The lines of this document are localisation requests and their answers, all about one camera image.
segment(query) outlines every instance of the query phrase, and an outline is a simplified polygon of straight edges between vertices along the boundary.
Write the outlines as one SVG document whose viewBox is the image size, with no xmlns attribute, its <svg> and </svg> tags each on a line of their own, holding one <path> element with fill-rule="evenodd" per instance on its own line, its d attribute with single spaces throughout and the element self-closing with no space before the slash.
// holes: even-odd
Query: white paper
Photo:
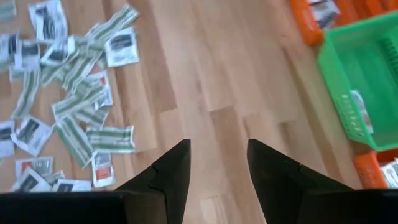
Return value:
<svg viewBox="0 0 398 224">
<path fill-rule="evenodd" d="M 0 123 L 0 159 L 14 155 L 15 145 L 11 139 L 14 128 L 14 121 L 4 121 Z"/>
<path fill-rule="evenodd" d="M 87 192 L 91 191 L 89 180 L 65 180 L 59 179 L 52 187 L 53 192 Z"/>
<path fill-rule="evenodd" d="M 132 27 L 115 33 L 105 43 L 108 67 L 119 67 L 139 62 L 136 33 Z"/>
<path fill-rule="evenodd" d="M 38 173 L 28 167 L 11 187 L 10 192 L 49 192 L 51 186 Z"/>
<path fill-rule="evenodd" d="M 52 131 L 52 127 L 44 122 L 27 116 L 22 120 L 21 127 L 11 134 L 11 139 L 21 149 L 37 157 Z"/>
<path fill-rule="evenodd" d="M 59 171 L 56 172 L 54 174 L 51 175 L 46 175 L 43 177 L 45 179 L 45 181 L 47 181 L 47 183 L 49 183 L 50 185 L 54 185 L 58 182 L 58 180 L 60 179 L 64 179 L 65 178 L 65 174 L 63 173 L 63 171 Z"/>
<path fill-rule="evenodd" d="M 47 49 L 40 62 L 48 66 L 62 65 L 70 59 L 75 50 L 76 44 L 73 36 L 67 40 L 56 41 Z"/>
<path fill-rule="evenodd" d="M 29 15 L 36 39 L 45 43 L 68 37 L 68 22 L 59 0 L 29 4 Z"/>
<path fill-rule="evenodd" d="M 14 59 L 19 41 L 19 32 L 14 34 L 0 34 L 0 62 Z"/>
<path fill-rule="evenodd" d="M 112 88 L 111 88 L 111 85 L 109 84 L 109 79 L 108 79 L 106 70 L 104 70 L 102 72 L 98 72 L 96 74 L 88 75 L 87 79 L 88 80 L 100 80 L 102 85 L 106 89 L 106 93 L 105 93 L 104 97 L 94 103 L 94 109 L 97 111 L 104 106 L 112 106 L 113 105 Z"/>
<path fill-rule="evenodd" d="M 52 174 L 54 157 L 38 157 L 15 160 L 15 175 L 18 178 L 28 168 L 32 168 L 42 177 Z"/>
<path fill-rule="evenodd" d="M 389 164 L 382 166 L 381 171 L 386 178 L 388 186 L 391 188 L 398 188 L 398 175 L 394 165 L 398 166 L 396 162 L 390 162 Z"/>
<path fill-rule="evenodd" d="M 91 167 L 95 187 L 106 187 L 116 182 L 110 153 L 97 153 Z"/>
<path fill-rule="evenodd" d="M 17 44 L 14 56 L 15 70 L 36 71 L 40 69 L 40 46 L 34 40 L 22 40 Z"/>
<path fill-rule="evenodd" d="M 335 19 L 340 10 L 332 0 L 320 2 L 311 5 L 315 21 L 318 22 L 319 28 L 328 30 L 333 27 Z"/>
<path fill-rule="evenodd" d="M 365 101 L 363 100 L 363 98 L 358 90 L 351 90 L 351 94 L 354 98 L 355 103 L 358 106 L 358 109 L 359 109 L 359 112 L 361 113 L 362 119 L 365 122 L 366 130 L 368 131 L 369 134 L 373 134 L 374 130 L 373 130 L 372 122 L 369 117 L 368 111 L 366 110 Z"/>
</svg>

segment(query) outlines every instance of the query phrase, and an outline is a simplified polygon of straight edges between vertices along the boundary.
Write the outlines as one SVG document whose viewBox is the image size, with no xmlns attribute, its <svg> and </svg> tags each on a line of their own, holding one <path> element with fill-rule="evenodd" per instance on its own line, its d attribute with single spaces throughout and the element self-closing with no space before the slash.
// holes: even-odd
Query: wood grain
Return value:
<svg viewBox="0 0 398 224">
<path fill-rule="evenodd" d="M 27 3 L 0 32 L 19 27 L 33 37 Z M 257 138 L 322 174 L 361 188 L 354 148 L 336 115 L 287 0 L 67 0 L 70 33 L 84 35 L 129 3 L 141 13 L 141 61 L 108 69 L 114 106 L 107 126 L 134 125 L 137 153 L 114 155 L 113 190 L 144 170 L 183 138 L 192 140 L 192 171 L 184 223 L 265 223 L 246 162 L 246 143 Z M 0 74 L 0 119 L 8 119 L 22 82 Z M 31 113 L 54 123 L 50 104 L 65 96 L 58 83 L 39 91 Z M 55 171 L 91 179 L 54 133 L 43 156 Z M 0 190 L 15 181 L 16 155 L 0 166 Z"/>
</svg>

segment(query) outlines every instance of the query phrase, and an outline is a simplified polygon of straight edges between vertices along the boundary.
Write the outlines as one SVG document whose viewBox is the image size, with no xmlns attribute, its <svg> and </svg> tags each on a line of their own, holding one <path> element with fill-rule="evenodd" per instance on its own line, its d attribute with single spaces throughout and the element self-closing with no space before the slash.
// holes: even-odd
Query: green plastic basket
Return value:
<svg viewBox="0 0 398 224">
<path fill-rule="evenodd" d="M 398 147 L 398 13 L 326 32 L 318 63 L 347 136 L 377 151 Z"/>
</svg>

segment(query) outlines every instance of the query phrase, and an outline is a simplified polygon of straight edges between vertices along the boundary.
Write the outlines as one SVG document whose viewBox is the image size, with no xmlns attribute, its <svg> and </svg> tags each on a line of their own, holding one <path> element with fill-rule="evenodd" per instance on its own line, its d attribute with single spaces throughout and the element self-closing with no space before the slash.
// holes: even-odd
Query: plastic crate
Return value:
<svg viewBox="0 0 398 224">
<path fill-rule="evenodd" d="M 388 188 L 380 170 L 380 166 L 381 164 L 393 162 L 396 157 L 398 157 L 398 149 L 384 152 L 371 151 L 369 153 L 356 156 L 354 158 L 354 165 L 363 187 L 365 189 Z"/>
<path fill-rule="evenodd" d="M 335 27 L 347 25 L 372 16 L 398 9 L 398 0 L 334 0 L 341 14 Z M 324 31 L 319 28 L 308 0 L 290 0 L 298 29 L 307 45 L 319 45 Z"/>
<path fill-rule="evenodd" d="M 318 58 L 347 136 L 377 151 L 398 147 L 397 26 L 398 13 L 392 12 L 332 29 Z M 365 102 L 373 133 L 352 90 Z"/>
</svg>

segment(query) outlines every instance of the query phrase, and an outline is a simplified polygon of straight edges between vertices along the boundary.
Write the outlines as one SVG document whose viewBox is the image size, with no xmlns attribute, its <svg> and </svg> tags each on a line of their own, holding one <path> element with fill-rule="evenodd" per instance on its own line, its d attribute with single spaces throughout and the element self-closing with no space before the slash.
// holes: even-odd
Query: orange container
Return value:
<svg viewBox="0 0 398 224">
<path fill-rule="evenodd" d="M 394 161 L 398 157 L 398 149 L 384 152 L 371 151 L 354 158 L 354 165 L 365 189 L 388 188 L 380 170 L 381 164 Z"/>
<path fill-rule="evenodd" d="M 341 14 L 335 26 L 343 26 L 356 21 L 384 14 L 398 9 L 398 0 L 335 0 Z M 315 21 L 311 5 L 307 0 L 290 0 L 293 15 L 307 45 L 318 45 L 323 40 L 323 30 Z"/>
<path fill-rule="evenodd" d="M 323 31 L 315 21 L 311 5 L 308 4 L 307 0 L 290 0 L 290 5 L 292 6 L 298 28 L 303 35 L 304 42 L 307 45 L 322 43 Z"/>
</svg>

